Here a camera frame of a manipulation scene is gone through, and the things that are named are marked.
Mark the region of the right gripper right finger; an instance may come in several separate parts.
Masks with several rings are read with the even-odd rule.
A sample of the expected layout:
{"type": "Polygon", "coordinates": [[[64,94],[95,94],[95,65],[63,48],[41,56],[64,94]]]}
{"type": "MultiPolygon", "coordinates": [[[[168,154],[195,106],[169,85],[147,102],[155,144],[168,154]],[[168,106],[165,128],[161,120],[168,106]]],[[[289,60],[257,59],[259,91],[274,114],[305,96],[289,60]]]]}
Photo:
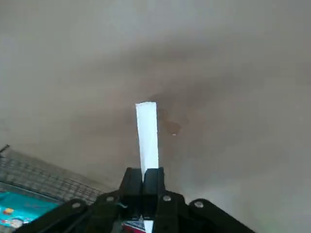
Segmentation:
{"type": "Polygon", "coordinates": [[[164,169],[150,168],[144,175],[142,215],[153,221],[154,233],[252,233],[253,230],[210,201],[168,191],[164,169]]]}

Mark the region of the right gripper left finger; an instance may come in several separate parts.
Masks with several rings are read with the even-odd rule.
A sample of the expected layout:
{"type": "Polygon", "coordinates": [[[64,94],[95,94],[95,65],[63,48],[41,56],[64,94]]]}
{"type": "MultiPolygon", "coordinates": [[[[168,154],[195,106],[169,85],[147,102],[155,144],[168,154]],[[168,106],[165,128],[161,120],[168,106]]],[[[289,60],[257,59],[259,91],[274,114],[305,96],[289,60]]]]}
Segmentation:
{"type": "Polygon", "coordinates": [[[16,230],[17,233],[118,233],[123,222],[139,219],[142,174],[127,168],[120,187],[92,204],[71,199],[16,230]]]}

